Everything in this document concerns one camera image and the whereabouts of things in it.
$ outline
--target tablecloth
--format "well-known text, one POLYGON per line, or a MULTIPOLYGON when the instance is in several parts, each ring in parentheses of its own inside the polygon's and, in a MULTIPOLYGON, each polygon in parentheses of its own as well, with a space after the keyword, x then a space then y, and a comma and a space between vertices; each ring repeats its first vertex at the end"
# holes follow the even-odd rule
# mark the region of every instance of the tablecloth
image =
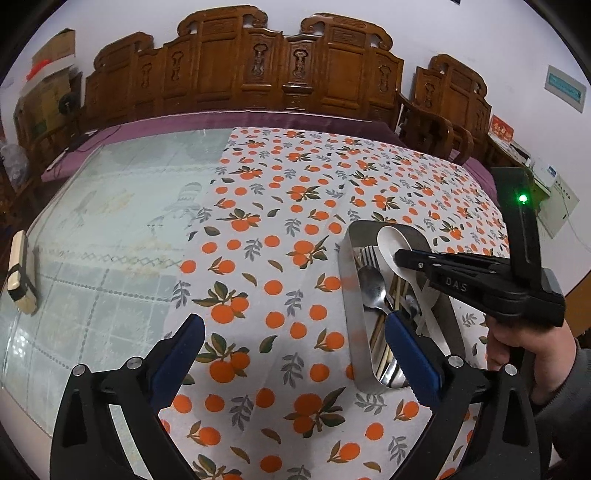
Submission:
MULTIPOLYGON (((339 242, 351 221, 375 219, 414 226, 435 251, 506 256, 499 211, 462 167, 335 134, 234 129, 216 175, 165 321, 171 333, 201 315, 206 344, 164 427, 201 479, 389 478, 430 410, 409 388, 356 389, 339 242)), ((452 303, 467 360, 483 366, 483 314, 452 303)))

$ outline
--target spoon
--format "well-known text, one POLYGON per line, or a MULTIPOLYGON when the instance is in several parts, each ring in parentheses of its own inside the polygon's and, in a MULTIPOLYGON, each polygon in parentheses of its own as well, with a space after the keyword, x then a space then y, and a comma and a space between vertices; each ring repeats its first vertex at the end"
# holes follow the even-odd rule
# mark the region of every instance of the spoon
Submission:
POLYGON ((369 309, 382 310, 386 315, 392 310, 386 305, 386 281, 375 267, 365 265, 357 270, 359 285, 361 286, 361 300, 369 309))
POLYGON ((404 248, 406 250, 411 250, 408 241, 398 229, 393 226, 385 226, 378 232, 378 248, 392 271, 403 280, 406 280, 413 289, 414 295, 423 313, 423 322, 418 325, 417 333, 420 333, 423 329, 423 324, 426 324, 431 339, 437 344, 444 355, 449 355, 449 346, 447 345, 437 320, 433 316, 431 308, 429 307, 430 302, 424 298, 423 291, 418 287, 417 273, 414 270, 397 266, 394 261, 394 254, 399 249, 404 248))

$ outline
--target plastic bag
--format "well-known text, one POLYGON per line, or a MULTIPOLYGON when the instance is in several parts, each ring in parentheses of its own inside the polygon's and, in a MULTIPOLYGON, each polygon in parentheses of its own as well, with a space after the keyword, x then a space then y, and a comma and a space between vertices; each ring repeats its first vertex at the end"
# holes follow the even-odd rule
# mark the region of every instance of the plastic bag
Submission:
POLYGON ((7 144, 0 140, 0 156, 12 188, 18 190, 29 178, 29 159, 26 150, 20 145, 7 144))

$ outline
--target human hand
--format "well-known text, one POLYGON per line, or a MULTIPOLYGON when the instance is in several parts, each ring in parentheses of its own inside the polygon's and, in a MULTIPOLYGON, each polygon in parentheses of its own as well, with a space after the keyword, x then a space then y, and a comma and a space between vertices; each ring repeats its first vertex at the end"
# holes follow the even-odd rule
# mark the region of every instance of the human hand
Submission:
POLYGON ((509 327, 487 315, 486 324, 488 369, 499 370, 509 363, 509 347, 523 347, 535 354, 531 401, 538 405, 549 402, 569 376, 577 354, 577 344, 567 323, 541 331, 526 323, 509 327))

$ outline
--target bolt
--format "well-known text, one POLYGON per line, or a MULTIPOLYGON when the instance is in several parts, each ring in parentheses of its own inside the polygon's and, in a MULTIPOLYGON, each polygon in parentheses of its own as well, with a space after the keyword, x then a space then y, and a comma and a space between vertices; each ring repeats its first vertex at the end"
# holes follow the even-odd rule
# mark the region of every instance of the bolt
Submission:
POLYGON ((516 369, 515 365, 506 364, 505 365, 505 372, 512 377, 517 375, 517 369, 516 369))
POLYGON ((457 355, 452 355, 447 361, 453 368, 460 368, 464 364, 464 360, 457 355))
POLYGON ((132 357, 125 363, 125 366, 130 370, 138 369, 142 364, 142 359, 138 356, 132 357))
POLYGON ((72 375, 74 375, 75 377, 79 377, 81 376, 84 372, 86 371, 86 367, 82 364, 80 365, 76 365, 73 369, 72 369, 72 375))

